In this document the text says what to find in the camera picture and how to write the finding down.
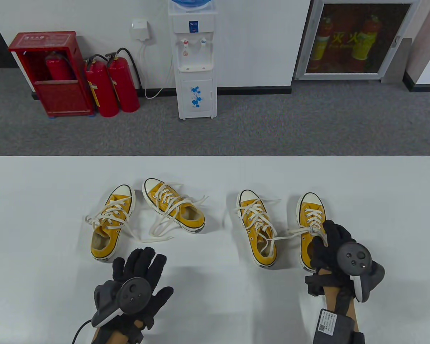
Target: canvas sneaker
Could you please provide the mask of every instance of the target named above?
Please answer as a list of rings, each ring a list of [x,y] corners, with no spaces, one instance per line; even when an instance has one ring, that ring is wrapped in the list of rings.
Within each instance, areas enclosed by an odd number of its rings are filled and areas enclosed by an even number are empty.
[[[151,227],[150,236],[159,238],[161,241],[171,239],[172,236],[166,236],[168,233],[166,229],[171,223],[177,223],[191,233],[199,233],[204,228],[205,216],[197,205],[206,198],[194,201],[187,195],[180,195],[167,183],[155,178],[149,178],[143,182],[142,192],[147,204],[161,215],[159,221]]]
[[[91,254],[95,259],[106,262],[113,257],[123,227],[133,235],[128,222],[134,208],[134,190],[129,185],[120,185],[110,194],[97,215],[85,217],[85,221],[94,229]]]
[[[315,272],[315,268],[310,264],[313,252],[312,239],[318,235],[327,245],[326,233],[322,225],[326,220],[325,208],[316,194],[308,192],[300,198],[296,206],[296,220],[300,228],[290,230],[289,234],[301,236],[301,265],[304,269]]]
[[[261,267],[270,267],[277,257],[274,243],[277,232],[269,220],[263,200],[252,190],[243,190],[239,193],[236,204],[254,261]]]

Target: red fire extinguisher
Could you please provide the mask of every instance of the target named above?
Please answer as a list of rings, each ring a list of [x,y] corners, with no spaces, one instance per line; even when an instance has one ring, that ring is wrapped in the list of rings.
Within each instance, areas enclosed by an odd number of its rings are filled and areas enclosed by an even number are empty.
[[[86,59],[84,72],[86,73],[87,82],[91,88],[94,101],[99,108],[99,113],[103,117],[113,117],[120,112],[115,89],[111,84],[110,76],[107,72],[107,65],[102,61],[97,61],[94,55]]]
[[[113,87],[115,88],[116,95],[118,96],[118,100],[120,101],[121,109],[125,113],[133,113],[140,108],[140,103],[138,101],[137,90],[135,89],[134,81],[130,73],[128,61],[124,57],[118,56],[122,50],[128,53],[138,76],[135,62],[130,52],[125,48],[121,48],[115,53],[105,55],[110,58],[107,63],[107,70]]]
[[[361,32],[357,36],[357,43],[352,49],[352,54],[349,58],[348,69],[354,73],[364,72],[364,66],[368,59],[368,54],[376,41],[377,34],[382,28],[382,23],[375,15],[371,15],[364,24]]]
[[[323,59],[326,46],[330,40],[331,31],[333,30],[333,22],[329,17],[323,17],[315,36],[314,46],[310,54],[308,69],[316,70],[320,67],[320,62]]]
[[[53,80],[74,80],[73,69],[68,59],[53,51],[45,57],[46,66]]]

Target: blue cartoon decal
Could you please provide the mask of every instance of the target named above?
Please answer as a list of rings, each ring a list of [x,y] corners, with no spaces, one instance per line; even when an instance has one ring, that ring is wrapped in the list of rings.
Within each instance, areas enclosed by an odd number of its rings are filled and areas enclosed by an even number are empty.
[[[191,101],[192,106],[195,108],[201,107],[199,103],[202,102],[202,97],[201,97],[201,91],[199,91],[199,86],[191,87],[191,92],[192,92],[192,101]]]

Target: fire hose cabinet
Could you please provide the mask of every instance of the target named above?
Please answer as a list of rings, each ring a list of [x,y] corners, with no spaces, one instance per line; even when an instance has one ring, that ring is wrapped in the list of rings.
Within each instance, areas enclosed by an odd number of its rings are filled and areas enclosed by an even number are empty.
[[[50,118],[94,115],[74,31],[19,33],[8,50],[19,59]]]

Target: shoelace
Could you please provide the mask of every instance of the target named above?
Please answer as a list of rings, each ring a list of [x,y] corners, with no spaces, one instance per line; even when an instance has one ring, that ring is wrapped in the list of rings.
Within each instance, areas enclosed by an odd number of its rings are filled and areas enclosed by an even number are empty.
[[[131,197],[125,197],[120,200],[111,201],[105,205],[105,207],[102,208],[101,211],[99,211],[95,216],[86,216],[84,218],[84,221],[86,223],[89,223],[92,226],[92,229],[96,230],[98,226],[104,223],[104,221],[107,221],[111,225],[113,224],[113,221],[118,221],[120,223],[119,226],[105,226],[105,230],[117,230],[119,231],[123,227],[125,227],[128,230],[128,233],[135,238],[137,241],[142,243],[151,243],[156,240],[150,239],[150,240],[142,240],[140,239],[140,236],[135,234],[132,229],[130,228],[128,222],[129,222],[129,214],[127,211],[123,209],[125,205],[125,201],[129,200]],[[120,213],[123,213],[125,215],[125,220],[122,220],[118,217]]]
[[[320,236],[325,246],[327,246],[326,234],[322,229],[322,211],[315,209],[304,209],[306,212],[307,223],[309,227],[300,226],[297,229],[290,229],[288,233],[290,236],[284,237],[284,239],[291,239],[301,234],[310,233],[311,236]]]
[[[252,221],[250,225],[248,225],[245,229],[248,231],[251,227],[253,227],[254,231],[258,234],[258,236],[262,237],[265,242],[265,246],[259,252],[263,255],[264,250],[270,246],[268,258],[274,255],[274,241],[277,236],[277,231],[272,225],[272,223],[265,217],[266,213],[263,210],[263,206],[261,205],[261,201],[266,201],[261,198],[256,199],[250,205],[246,205],[243,207],[237,207],[235,211],[244,210],[242,218],[244,218],[248,214],[248,220]],[[267,229],[270,228],[272,232],[272,238],[267,238],[261,232],[267,233]]]
[[[163,204],[167,204],[167,209],[162,214],[161,219],[159,219],[159,221],[157,221],[150,228],[150,231],[149,231],[150,236],[156,238],[154,239],[154,241],[167,241],[173,238],[173,236],[165,236],[172,230],[170,229],[169,231],[166,231],[166,229],[171,225],[171,223],[177,217],[177,214],[180,211],[180,205],[189,203],[190,205],[197,206],[202,204],[202,202],[204,202],[208,198],[208,197],[202,197],[200,200],[195,201],[188,195],[175,195],[169,189],[170,188],[169,184],[172,184],[174,186],[183,185],[178,183],[164,183],[159,187],[159,189],[154,194],[153,198],[156,200],[155,201],[156,208],[160,209],[159,202],[162,202]],[[167,218],[167,216],[174,210],[176,210],[176,212],[172,216],[172,218],[168,219],[167,221],[164,221]]]

